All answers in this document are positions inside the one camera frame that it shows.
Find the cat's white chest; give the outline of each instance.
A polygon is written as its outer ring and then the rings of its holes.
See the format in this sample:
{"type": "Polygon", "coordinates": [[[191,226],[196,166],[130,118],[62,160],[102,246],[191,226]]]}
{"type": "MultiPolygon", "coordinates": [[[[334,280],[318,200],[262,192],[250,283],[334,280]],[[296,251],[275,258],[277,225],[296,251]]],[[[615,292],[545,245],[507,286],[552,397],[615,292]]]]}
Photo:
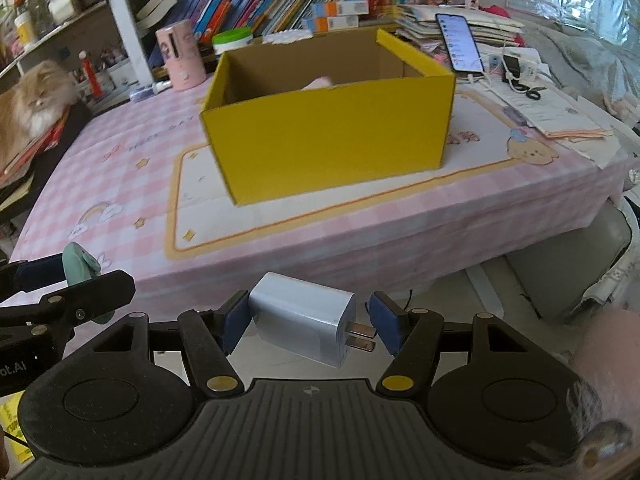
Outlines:
{"type": "Polygon", "coordinates": [[[55,108],[48,110],[41,110],[31,115],[31,119],[25,124],[29,137],[31,139],[37,139],[47,130],[52,127],[56,121],[60,118],[60,110],[55,108]]]}

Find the green object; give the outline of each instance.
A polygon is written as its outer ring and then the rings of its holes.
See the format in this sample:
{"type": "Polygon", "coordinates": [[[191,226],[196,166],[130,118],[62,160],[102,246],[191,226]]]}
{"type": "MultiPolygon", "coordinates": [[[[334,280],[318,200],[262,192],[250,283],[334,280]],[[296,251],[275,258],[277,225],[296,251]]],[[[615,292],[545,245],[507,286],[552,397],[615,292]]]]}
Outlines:
{"type": "MultiPolygon", "coordinates": [[[[62,251],[62,268],[65,271],[67,285],[77,285],[100,276],[100,263],[85,251],[80,244],[70,242],[62,251]]],[[[115,315],[115,311],[102,314],[93,319],[98,324],[106,324],[115,315]]]]}
{"type": "Polygon", "coordinates": [[[238,40],[245,40],[246,38],[252,38],[254,34],[250,27],[232,28],[225,32],[220,32],[211,38],[211,43],[214,45],[222,45],[225,43],[232,43],[238,40]]]}

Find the cat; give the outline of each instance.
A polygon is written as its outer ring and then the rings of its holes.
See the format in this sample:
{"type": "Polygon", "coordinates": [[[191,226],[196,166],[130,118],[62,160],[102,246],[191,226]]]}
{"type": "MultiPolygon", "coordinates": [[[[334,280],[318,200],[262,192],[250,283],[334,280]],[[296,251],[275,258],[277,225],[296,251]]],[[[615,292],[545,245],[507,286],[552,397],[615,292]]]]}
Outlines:
{"type": "Polygon", "coordinates": [[[0,95],[0,171],[45,134],[78,98],[69,74],[52,60],[25,72],[18,84],[0,95]]]}

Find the yellow box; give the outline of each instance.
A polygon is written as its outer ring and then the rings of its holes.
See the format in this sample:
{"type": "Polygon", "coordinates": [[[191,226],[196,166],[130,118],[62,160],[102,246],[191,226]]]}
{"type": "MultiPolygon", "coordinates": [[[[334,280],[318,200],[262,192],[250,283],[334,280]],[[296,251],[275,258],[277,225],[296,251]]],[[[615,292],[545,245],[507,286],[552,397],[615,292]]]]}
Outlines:
{"type": "Polygon", "coordinates": [[[225,52],[200,114],[236,205],[440,167],[455,76],[381,29],[225,52]],[[332,88],[300,91],[328,76],[332,88]]]}

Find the smartphone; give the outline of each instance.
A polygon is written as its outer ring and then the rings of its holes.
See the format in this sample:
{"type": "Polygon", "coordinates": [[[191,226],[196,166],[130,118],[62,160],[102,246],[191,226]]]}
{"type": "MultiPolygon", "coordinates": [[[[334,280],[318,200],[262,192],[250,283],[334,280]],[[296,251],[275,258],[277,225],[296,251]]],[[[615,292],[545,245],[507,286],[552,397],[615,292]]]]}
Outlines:
{"type": "Polygon", "coordinates": [[[482,74],[484,67],[466,18],[455,14],[436,14],[436,20],[447,46],[453,70],[465,75],[482,74]]]}

